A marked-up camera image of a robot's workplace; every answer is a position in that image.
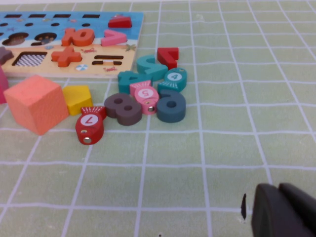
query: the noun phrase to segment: equals sign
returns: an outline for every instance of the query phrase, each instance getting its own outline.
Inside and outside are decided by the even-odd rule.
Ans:
[[[121,65],[122,62],[115,61],[123,59],[124,56],[115,56],[115,55],[96,55],[94,59],[102,59],[99,61],[93,61],[92,65],[103,65],[104,63],[113,63],[113,65]]]

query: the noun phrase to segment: pink toy piece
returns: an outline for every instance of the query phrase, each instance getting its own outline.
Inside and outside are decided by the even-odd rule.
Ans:
[[[104,36],[105,38],[101,39],[102,46],[111,46],[118,43],[127,42],[127,35],[121,32],[117,32],[113,30],[105,30]]]
[[[152,81],[151,80],[146,80],[146,81],[142,81],[142,82],[138,82],[138,83],[133,83],[133,84],[129,85],[130,94],[132,96],[134,96],[135,90],[137,88],[141,88],[141,87],[145,87],[145,86],[151,86],[151,85],[152,85]]]
[[[152,86],[138,87],[134,94],[136,101],[142,105],[142,112],[145,115],[156,113],[156,104],[159,100],[158,92]]]
[[[0,104],[6,103],[5,97],[4,97],[4,91],[9,88],[8,80],[2,70],[2,67],[0,65]]]
[[[49,79],[32,76],[4,92],[19,125],[44,135],[69,116],[61,86]]]

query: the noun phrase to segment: red number 7 piece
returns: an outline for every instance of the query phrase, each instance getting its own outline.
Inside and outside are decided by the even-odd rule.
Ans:
[[[101,140],[104,133],[105,107],[82,107],[81,113],[76,123],[78,139],[84,145],[93,145]]]

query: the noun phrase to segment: red wooden piece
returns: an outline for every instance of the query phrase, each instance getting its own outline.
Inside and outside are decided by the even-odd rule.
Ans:
[[[104,133],[105,107],[82,107],[81,112],[82,115],[76,123],[78,139],[81,144],[93,145],[101,140]]]
[[[108,22],[109,28],[131,28],[132,20],[129,16],[123,16],[118,18],[110,19]]]
[[[157,59],[161,64],[168,67],[168,70],[177,67],[177,61],[179,59],[179,48],[158,48]]]
[[[53,52],[51,54],[53,62],[58,62],[58,66],[65,68],[72,62],[80,62],[82,60],[81,54],[75,52],[73,47],[67,47],[62,52]]]
[[[89,46],[94,41],[94,31],[90,28],[83,28],[75,31],[74,28],[67,28],[65,35],[61,40],[62,46],[69,46],[71,43],[75,46]]]

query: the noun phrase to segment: blue puzzle board section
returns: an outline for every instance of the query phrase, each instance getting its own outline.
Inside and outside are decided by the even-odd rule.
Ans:
[[[98,18],[87,17],[99,15]],[[104,31],[108,29],[108,22],[115,16],[130,16],[131,28],[111,28],[111,30],[125,33],[128,40],[138,40],[144,13],[142,12],[89,12],[89,11],[12,11],[0,13],[0,41],[9,38],[14,33],[28,33],[25,40],[34,40],[42,33],[55,33],[61,40],[66,28],[90,28],[94,30],[96,38],[103,38]]]

